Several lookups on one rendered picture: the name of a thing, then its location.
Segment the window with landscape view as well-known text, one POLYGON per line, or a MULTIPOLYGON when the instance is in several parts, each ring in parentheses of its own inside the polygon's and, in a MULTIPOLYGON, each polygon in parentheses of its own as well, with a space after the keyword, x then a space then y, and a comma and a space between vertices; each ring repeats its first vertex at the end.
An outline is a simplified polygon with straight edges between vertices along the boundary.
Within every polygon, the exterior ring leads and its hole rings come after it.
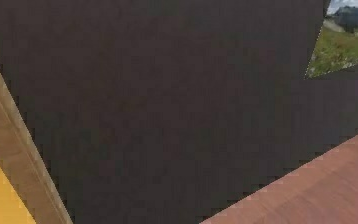
POLYGON ((358 0, 329 0, 304 77, 315 79, 358 65, 358 0))

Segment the light wooden door frame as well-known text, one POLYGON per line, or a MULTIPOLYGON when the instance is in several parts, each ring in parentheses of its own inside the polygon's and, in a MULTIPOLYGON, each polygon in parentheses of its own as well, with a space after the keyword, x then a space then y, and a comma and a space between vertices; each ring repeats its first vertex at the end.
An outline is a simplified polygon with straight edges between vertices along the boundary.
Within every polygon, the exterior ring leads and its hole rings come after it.
POLYGON ((1 72, 0 167, 36 224, 74 224, 1 72))

